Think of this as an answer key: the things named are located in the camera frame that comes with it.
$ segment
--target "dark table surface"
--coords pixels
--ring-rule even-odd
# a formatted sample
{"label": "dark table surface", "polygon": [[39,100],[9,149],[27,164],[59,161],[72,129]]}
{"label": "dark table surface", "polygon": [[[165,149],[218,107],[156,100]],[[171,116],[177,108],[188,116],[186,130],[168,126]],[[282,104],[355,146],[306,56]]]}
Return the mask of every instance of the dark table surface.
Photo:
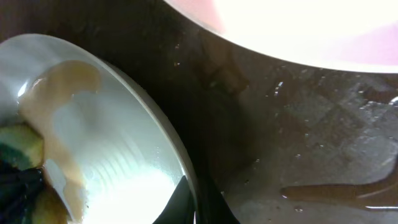
{"label": "dark table surface", "polygon": [[0,1],[0,41],[23,33],[77,44],[145,88],[241,223],[397,223],[398,213],[279,195],[286,185],[361,184],[391,170],[397,75],[259,55],[155,0]]}

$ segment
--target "brown puddle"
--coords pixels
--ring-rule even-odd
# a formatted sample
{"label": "brown puddle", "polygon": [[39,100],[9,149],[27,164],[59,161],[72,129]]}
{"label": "brown puddle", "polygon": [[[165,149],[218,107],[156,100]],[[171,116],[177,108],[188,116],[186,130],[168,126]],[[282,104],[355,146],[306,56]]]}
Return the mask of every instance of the brown puddle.
{"label": "brown puddle", "polygon": [[398,211],[398,160],[382,180],[363,185],[308,185],[281,189],[284,198],[333,203],[371,211]]}
{"label": "brown puddle", "polygon": [[44,161],[53,160],[65,175],[63,194],[70,207],[70,215],[77,222],[83,218],[80,198],[83,177],[72,155],[55,134],[53,114],[74,94],[81,91],[95,93],[100,83],[99,72],[94,66],[70,60],[48,69],[19,99],[19,114],[44,139]]}

